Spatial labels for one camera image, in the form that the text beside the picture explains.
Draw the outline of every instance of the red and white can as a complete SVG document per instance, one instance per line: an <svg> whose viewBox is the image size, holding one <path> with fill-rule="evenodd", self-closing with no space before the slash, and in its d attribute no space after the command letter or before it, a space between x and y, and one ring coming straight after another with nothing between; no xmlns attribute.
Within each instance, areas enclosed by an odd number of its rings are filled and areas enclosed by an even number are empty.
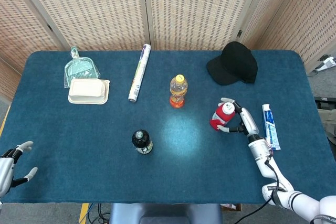
<svg viewBox="0 0 336 224"><path fill-rule="evenodd" d="M215 130L219 131L217 125L224 126L235 116L235 114L235 106L230 102L226 102L217 108L210 120L210 125Z"/></svg>

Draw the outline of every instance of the white robotic arm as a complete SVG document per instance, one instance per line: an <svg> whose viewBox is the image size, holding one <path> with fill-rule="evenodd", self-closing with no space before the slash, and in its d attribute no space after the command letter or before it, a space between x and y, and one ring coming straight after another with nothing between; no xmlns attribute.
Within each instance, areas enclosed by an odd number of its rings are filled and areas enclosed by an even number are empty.
<svg viewBox="0 0 336 224"><path fill-rule="evenodd" d="M0 156L0 200L9 192L11 187L19 186L23 183L29 182L37 172L37 167L34 167L23 178L14 179L14 168L18 159L23 152L29 152L32 141L25 142L18 145L15 149L9 149L2 156ZM2 203L0 201L0 213L2 210Z"/></svg>
<svg viewBox="0 0 336 224"><path fill-rule="evenodd" d="M299 191L295 191L291 183L279 170L272 154L272 150L265 139L258 133L259 129L250 113L242 108L236 101L228 98L221 98L222 102L231 102L235 111L241 117L239 127L227 128L221 125L217 127L224 132L244 132L249 140L250 148L257 166L266 178L272 178L276 182L264 185L262 195L271 205L292 210L303 219L313 223L336 223L336 196L324 197L317 201Z"/></svg>

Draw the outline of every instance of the black baseball cap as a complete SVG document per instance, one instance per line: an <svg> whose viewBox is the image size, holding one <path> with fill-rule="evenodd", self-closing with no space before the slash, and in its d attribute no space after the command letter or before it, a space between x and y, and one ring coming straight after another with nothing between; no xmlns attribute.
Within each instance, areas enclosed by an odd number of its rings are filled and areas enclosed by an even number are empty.
<svg viewBox="0 0 336 224"><path fill-rule="evenodd" d="M222 54L206 64L211 77L220 85L229 85L237 81L254 83L258 65L251 51L243 44L228 43Z"/></svg>

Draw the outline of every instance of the dustpan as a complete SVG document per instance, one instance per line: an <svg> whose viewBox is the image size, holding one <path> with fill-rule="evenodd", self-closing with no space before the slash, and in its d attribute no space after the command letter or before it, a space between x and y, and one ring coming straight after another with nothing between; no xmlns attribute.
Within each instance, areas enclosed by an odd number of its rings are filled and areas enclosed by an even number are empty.
<svg viewBox="0 0 336 224"><path fill-rule="evenodd" d="M72 47L70 54L72 60L68 62L64 67L64 87L69 88L72 79L92 79L100 78L100 73L88 57L79 57L79 53L76 47Z"/></svg>

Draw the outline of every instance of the cap brim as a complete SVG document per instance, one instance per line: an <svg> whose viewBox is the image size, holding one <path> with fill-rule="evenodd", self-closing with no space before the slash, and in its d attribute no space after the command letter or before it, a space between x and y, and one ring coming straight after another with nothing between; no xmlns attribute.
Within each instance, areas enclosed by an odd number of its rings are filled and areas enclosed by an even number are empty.
<svg viewBox="0 0 336 224"><path fill-rule="evenodd" d="M221 57L209 61L206 64L206 69L208 70L211 77L220 85L229 85L239 81L240 79L229 74L225 68L222 67Z"/></svg>

